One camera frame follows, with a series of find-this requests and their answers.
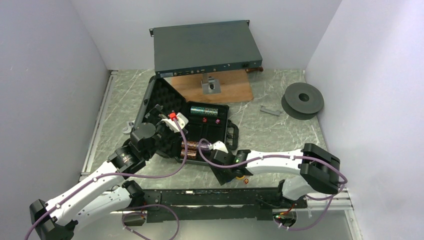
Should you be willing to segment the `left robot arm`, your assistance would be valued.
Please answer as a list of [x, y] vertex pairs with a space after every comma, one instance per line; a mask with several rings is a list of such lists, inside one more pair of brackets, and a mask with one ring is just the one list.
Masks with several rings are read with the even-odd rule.
[[189, 120], [181, 112], [165, 114], [156, 105], [133, 126], [129, 138], [100, 167], [66, 192], [29, 206], [31, 227], [42, 240], [70, 240], [74, 233], [116, 210], [143, 207], [145, 192], [133, 178], [154, 154], [174, 138], [185, 138]]

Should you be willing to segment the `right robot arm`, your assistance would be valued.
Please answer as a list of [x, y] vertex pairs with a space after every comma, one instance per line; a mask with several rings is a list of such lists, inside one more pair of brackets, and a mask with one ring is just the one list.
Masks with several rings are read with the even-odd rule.
[[313, 143], [286, 152], [261, 152], [242, 149], [236, 154], [216, 142], [205, 161], [214, 170], [221, 170], [228, 180], [264, 173], [291, 174], [275, 194], [276, 203], [289, 207], [309, 193], [336, 195], [347, 178], [340, 172], [340, 159]]

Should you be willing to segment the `orange brown poker chip stack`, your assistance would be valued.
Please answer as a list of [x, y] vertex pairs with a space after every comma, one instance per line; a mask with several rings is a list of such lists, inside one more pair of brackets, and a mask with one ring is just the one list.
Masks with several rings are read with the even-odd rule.
[[199, 142], [196, 141], [184, 141], [181, 142], [181, 148], [184, 150], [187, 148], [189, 151], [196, 151], [198, 149]]

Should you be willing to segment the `purple poker chip stack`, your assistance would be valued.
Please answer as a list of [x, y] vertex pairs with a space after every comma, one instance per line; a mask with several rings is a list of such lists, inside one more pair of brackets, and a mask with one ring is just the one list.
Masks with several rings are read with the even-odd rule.
[[206, 152], [206, 153], [211, 151], [210, 145], [206, 144], [206, 143], [199, 143], [197, 145], [197, 148], [198, 148], [199, 151]]

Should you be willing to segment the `black poker set case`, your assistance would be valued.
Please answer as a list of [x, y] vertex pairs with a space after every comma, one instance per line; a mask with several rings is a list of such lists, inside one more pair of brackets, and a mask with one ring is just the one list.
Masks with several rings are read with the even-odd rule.
[[[198, 142], [200, 139], [206, 139], [212, 144], [221, 141], [230, 151], [238, 148], [239, 129], [229, 119], [228, 105], [188, 101], [165, 79], [152, 76], [148, 81], [134, 126], [136, 121], [141, 119], [141, 115], [155, 105], [163, 106], [165, 115], [174, 111], [188, 118], [189, 123], [183, 129], [187, 141]], [[190, 114], [191, 106], [218, 108], [218, 116]]]

